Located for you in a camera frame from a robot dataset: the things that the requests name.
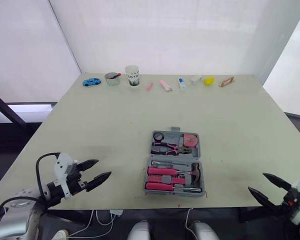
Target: white curtain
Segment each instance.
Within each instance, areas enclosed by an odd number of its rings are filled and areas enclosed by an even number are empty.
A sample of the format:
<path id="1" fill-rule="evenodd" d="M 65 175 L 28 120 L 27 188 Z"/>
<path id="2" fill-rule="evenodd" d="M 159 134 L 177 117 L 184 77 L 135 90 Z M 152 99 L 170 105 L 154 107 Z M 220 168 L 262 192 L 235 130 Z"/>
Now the white curtain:
<path id="1" fill-rule="evenodd" d="M 56 102 L 80 71 L 46 0 L 0 0 L 0 98 Z"/>
<path id="2" fill-rule="evenodd" d="M 51 0 L 83 72 L 252 74 L 263 84 L 300 0 Z"/>
<path id="3" fill-rule="evenodd" d="M 283 111 L 300 115 L 300 21 L 264 88 Z"/>

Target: toy car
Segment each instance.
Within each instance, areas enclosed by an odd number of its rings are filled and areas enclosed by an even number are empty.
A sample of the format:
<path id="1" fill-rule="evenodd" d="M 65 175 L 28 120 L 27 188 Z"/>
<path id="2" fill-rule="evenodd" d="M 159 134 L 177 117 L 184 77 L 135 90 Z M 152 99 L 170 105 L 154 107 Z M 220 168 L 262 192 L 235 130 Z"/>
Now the toy car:
<path id="1" fill-rule="evenodd" d="M 99 78 L 92 77 L 87 80 L 83 80 L 82 85 L 88 87 L 91 85 L 98 85 L 100 83 L 101 83 L 101 80 Z"/>

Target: pink eraser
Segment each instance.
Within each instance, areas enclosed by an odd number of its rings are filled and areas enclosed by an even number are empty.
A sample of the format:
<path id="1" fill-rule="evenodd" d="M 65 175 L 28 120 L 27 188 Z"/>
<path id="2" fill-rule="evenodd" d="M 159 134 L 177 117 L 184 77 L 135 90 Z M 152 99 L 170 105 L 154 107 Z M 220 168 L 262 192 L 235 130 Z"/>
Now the pink eraser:
<path id="1" fill-rule="evenodd" d="M 165 91 L 170 92 L 172 88 L 163 80 L 160 80 L 159 83 L 162 85 Z"/>

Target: tool kit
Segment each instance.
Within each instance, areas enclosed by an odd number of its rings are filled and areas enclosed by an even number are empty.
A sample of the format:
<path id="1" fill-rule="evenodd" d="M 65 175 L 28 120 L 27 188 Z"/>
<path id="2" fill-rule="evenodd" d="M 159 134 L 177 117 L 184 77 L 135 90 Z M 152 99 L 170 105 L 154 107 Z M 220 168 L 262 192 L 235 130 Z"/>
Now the tool kit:
<path id="1" fill-rule="evenodd" d="M 206 193 L 198 134 L 180 132 L 179 127 L 154 131 L 150 155 L 143 185 L 146 193 L 191 197 Z"/>

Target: yellow ball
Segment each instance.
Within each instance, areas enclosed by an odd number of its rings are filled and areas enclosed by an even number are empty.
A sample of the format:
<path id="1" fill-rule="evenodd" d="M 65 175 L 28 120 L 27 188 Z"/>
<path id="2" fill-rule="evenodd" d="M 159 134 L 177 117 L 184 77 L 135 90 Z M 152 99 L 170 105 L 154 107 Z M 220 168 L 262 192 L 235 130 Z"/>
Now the yellow ball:
<path id="1" fill-rule="evenodd" d="M 211 76 L 207 77 L 204 79 L 204 85 L 209 86 L 209 85 L 213 84 L 214 81 L 215 81 L 214 77 L 211 77 Z"/>

